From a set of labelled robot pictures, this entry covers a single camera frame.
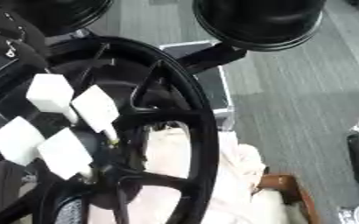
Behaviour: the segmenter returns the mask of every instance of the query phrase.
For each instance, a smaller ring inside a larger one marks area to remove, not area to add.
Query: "black wheel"
[[[59,43],[52,46],[49,60],[52,70],[64,74],[71,83],[79,83],[79,74],[87,73],[83,87],[97,83],[113,96],[121,114],[113,124],[121,141],[113,155],[109,146],[100,142],[101,136],[89,133],[83,124],[74,127],[99,142],[89,151],[94,157],[96,182],[85,184],[78,177],[63,181],[37,161],[32,166],[38,173],[38,185],[0,212],[0,223],[12,223],[27,214],[32,214],[33,223],[54,223],[69,201],[92,203],[95,196],[104,195],[116,223],[126,224],[127,203],[143,186],[166,186],[181,192],[167,223],[199,223],[213,191],[219,147],[214,115],[197,81],[159,49],[125,38]],[[17,61],[0,70],[0,112],[10,119],[29,119],[49,137],[66,121],[40,114],[24,99],[29,81],[39,72]],[[184,123],[189,130],[192,157],[187,178],[144,170],[143,140],[148,127],[171,122]]]

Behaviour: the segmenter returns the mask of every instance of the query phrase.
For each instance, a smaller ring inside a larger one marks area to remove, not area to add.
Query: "floor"
[[[158,46],[212,39],[194,20],[192,0],[116,0],[93,30]],[[359,7],[328,0],[320,33],[283,52],[251,52],[224,68],[242,143],[273,172],[294,173],[322,223],[359,203],[346,136],[359,117]]]

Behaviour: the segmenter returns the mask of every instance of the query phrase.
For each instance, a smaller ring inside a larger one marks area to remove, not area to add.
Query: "brown leather bag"
[[[297,179],[290,174],[266,174],[262,177],[259,188],[269,188],[279,191],[285,204],[303,202],[302,213],[309,224],[320,224],[320,218],[309,193],[298,184]]]

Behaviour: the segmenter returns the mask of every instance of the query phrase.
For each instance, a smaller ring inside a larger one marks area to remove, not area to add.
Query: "black mounting bracket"
[[[177,61],[190,73],[199,74],[213,67],[226,65],[246,56],[247,50],[219,43],[189,54]]]

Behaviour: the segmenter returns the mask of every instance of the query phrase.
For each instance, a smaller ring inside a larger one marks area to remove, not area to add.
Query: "white foam block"
[[[69,128],[65,128],[44,141],[38,150],[51,172],[63,179],[70,179],[78,172],[85,172],[93,159],[81,141]]]
[[[32,124],[18,116],[0,129],[0,153],[6,160],[28,165],[39,154],[37,146],[45,138]]]
[[[96,133],[109,129],[119,117],[114,101],[96,85],[76,97],[72,105]]]
[[[69,110],[74,90],[62,74],[38,73],[26,98],[42,112],[64,113]]]

